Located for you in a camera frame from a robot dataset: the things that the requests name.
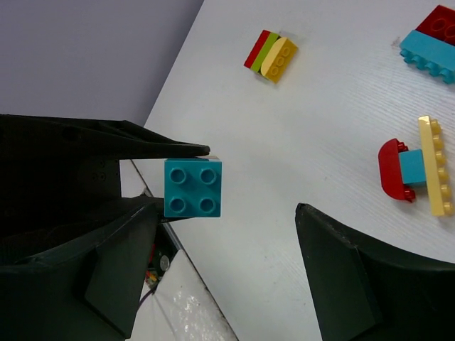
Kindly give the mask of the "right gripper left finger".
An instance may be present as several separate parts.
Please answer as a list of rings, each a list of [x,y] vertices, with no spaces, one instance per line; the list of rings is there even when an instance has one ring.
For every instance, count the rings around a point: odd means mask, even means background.
[[[1,267],[2,340],[131,337],[157,226],[155,205]]]

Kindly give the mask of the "blue small lego brick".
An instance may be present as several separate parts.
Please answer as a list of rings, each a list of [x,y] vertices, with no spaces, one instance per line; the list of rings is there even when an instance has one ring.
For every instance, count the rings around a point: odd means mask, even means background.
[[[219,158],[164,161],[164,216],[221,216],[223,163]]]

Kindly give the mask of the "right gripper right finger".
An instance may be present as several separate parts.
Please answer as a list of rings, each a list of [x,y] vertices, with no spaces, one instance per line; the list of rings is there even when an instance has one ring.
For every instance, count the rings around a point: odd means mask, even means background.
[[[300,203],[296,231],[323,340],[453,340],[454,264]]]

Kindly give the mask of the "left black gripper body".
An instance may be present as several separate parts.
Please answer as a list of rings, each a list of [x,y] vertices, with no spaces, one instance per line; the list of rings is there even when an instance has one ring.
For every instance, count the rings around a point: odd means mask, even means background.
[[[1,264],[146,265],[161,203],[123,196],[119,159],[4,161]]]

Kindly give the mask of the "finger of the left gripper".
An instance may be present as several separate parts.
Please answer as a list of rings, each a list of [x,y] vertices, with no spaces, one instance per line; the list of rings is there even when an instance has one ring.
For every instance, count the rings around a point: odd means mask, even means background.
[[[210,147],[175,141],[129,121],[1,115],[1,159],[162,159],[207,156]]]

